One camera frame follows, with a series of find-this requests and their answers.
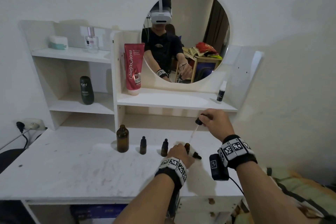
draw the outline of pink perfume cap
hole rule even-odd
[[[95,36],[95,28],[94,27],[87,27],[87,33],[89,36]]]

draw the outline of extension socket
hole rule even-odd
[[[24,118],[22,120],[16,120],[15,122],[20,121],[24,124],[25,129],[31,128],[31,123],[37,123],[40,125],[40,127],[36,130],[45,130],[45,125],[43,120],[35,119],[35,118]]]

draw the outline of brown curtain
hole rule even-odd
[[[228,27],[229,20],[224,8],[217,0],[213,0],[203,42],[211,45],[218,53],[221,53]]]

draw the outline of round mirror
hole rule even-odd
[[[159,0],[145,18],[145,60],[168,82],[193,83],[221,64],[229,20],[217,0]]]

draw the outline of black plug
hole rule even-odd
[[[21,133],[23,133],[23,130],[25,129],[25,125],[24,125],[22,122],[18,121],[18,122],[16,123],[16,126],[17,126],[17,128],[19,129],[19,131],[20,131]]]

